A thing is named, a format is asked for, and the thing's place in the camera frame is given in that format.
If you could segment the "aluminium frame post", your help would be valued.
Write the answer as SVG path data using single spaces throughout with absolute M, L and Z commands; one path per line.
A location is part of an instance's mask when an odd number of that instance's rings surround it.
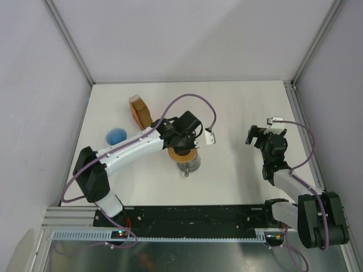
M 332 2 L 326 15 L 324 16 L 322 23 L 320 24 L 316 34 L 314 35 L 307 52 L 305 53 L 301 63 L 299 64 L 297 71 L 294 73 L 290 81 L 292 86 L 296 86 L 298 81 L 301 79 L 303 73 L 305 72 L 312 58 L 318 51 L 321 43 L 323 42 L 325 36 L 328 34 L 328 31 L 332 27 L 344 4 L 345 0 L 334 0 Z
M 83 74 L 85 80 L 90 86 L 95 84 L 58 8 L 56 7 L 54 1 L 52 0 L 42 0 L 45 8 L 47 9 L 51 19 L 53 20 L 56 28 L 58 29 L 64 43 L 66 44 L 71 56 L 75 60 L 75 63 L 79 67 L 81 73 Z

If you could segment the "wooden ring dripper stand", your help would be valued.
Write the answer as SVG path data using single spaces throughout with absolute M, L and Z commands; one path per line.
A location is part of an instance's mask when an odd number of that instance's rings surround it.
M 167 150 L 169 157 L 177 163 L 189 163 L 197 157 L 197 149 L 191 149 L 183 152 L 182 155 L 177 154 L 173 148 Z

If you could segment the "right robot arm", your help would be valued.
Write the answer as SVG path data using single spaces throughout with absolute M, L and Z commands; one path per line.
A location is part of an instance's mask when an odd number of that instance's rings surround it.
M 246 144 L 253 144 L 261 151 L 263 179 L 294 201 L 270 201 L 271 208 L 261 214 L 262 222 L 267 227 L 275 227 L 280 222 L 286 224 L 298 232 L 306 248 L 325 250 L 347 244 L 348 226 L 338 194 L 308 184 L 285 161 L 288 148 L 285 123 L 270 120 L 268 128 L 252 125 L 246 138 Z

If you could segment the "left aluminium frame post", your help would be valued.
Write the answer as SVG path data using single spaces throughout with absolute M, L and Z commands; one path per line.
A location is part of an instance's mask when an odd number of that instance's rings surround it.
M 56 28 L 58 29 L 64 43 L 66 44 L 71 56 L 75 60 L 75 63 L 79 67 L 81 73 L 83 74 L 85 80 L 90 86 L 95 84 L 58 8 L 56 7 L 54 1 L 52 0 L 42 0 L 45 8 L 47 9 L 51 19 L 53 20 Z

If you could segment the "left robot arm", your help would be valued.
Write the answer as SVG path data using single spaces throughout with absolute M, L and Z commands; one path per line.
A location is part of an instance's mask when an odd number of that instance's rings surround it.
M 109 148 L 94 151 L 85 147 L 79 153 L 73 176 L 87 202 L 103 210 L 112 226 L 120 226 L 125 221 L 124 207 L 112 192 L 109 178 L 119 168 L 153 152 L 171 148 L 180 156 L 191 154 L 196 148 L 198 127 L 202 127 L 201 121 L 186 111 L 180 117 L 158 119 L 135 137 Z

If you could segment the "blue ribbed dripper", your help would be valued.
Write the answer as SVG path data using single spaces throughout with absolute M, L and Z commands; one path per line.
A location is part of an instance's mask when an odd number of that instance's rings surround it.
M 122 128 L 111 129 L 106 135 L 106 142 L 110 145 L 116 145 L 127 139 L 127 132 Z

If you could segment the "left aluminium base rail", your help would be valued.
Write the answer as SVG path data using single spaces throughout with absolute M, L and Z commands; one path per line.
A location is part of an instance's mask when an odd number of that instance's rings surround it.
M 92 227 L 95 207 L 49 207 L 43 227 Z

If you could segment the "right aluminium frame post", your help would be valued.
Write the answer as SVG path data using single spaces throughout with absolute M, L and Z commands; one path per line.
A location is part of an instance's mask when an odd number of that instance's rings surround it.
M 301 63 L 299 64 L 297 71 L 294 73 L 290 81 L 292 86 L 296 86 L 298 81 L 301 79 L 303 73 L 305 72 L 312 58 L 318 51 L 321 43 L 323 42 L 325 36 L 328 34 L 328 31 L 332 27 L 344 4 L 345 0 L 334 0 L 332 2 L 326 15 L 324 16 L 322 23 L 320 24 L 316 34 L 314 35 L 307 52 L 305 53 Z

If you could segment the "glass coffee server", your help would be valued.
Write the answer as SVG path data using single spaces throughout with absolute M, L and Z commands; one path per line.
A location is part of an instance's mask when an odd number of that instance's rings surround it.
M 183 172 L 184 177 L 188 177 L 191 173 L 196 172 L 201 166 L 200 156 L 197 154 L 196 157 L 186 163 L 177 163 L 178 169 Z

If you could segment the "orange coffee filter holder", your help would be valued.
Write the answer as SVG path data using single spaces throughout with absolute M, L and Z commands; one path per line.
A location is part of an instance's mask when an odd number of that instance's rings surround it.
M 135 122 L 141 130 L 145 130 L 153 123 L 151 113 L 139 95 L 135 95 L 129 99 L 130 110 Z

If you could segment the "right aluminium side rail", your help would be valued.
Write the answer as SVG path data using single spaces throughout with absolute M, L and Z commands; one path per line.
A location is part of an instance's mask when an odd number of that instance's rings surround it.
M 292 108 L 293 116 L 296 122 L 308 126 L 306 115 L 303 111 L 301 101 L 297 94 L 296 86 L 292 86 L 291 80 L 283 80 L 283 85 Z M 313 140 L 308 131 L 304 128 L 298 127 L 299 135 L 302 139 L 302 144 L 306 153 L 309 155 L 310 151 L 313 149 Z M 316 186 L 323 187 L 324 189 L 331 190 L 331 185 L 327 183 L 327 179 L 324 175 L 322 165 L 319 161 L 319 156 L 316 151 L 314 151 L 313 157 L 309 161 L 309 166 L 313 174 L 314 182 Z M 348 271 L 362 271 L 362 258 L 359 254 L 352 230 L 349 223 L 345 209 L 343 208 L 344 217 L 346 219 L 348 233 L 350 240 L 347 244 L 341 245 L 341 251 L 344 257 L 345 264 Z

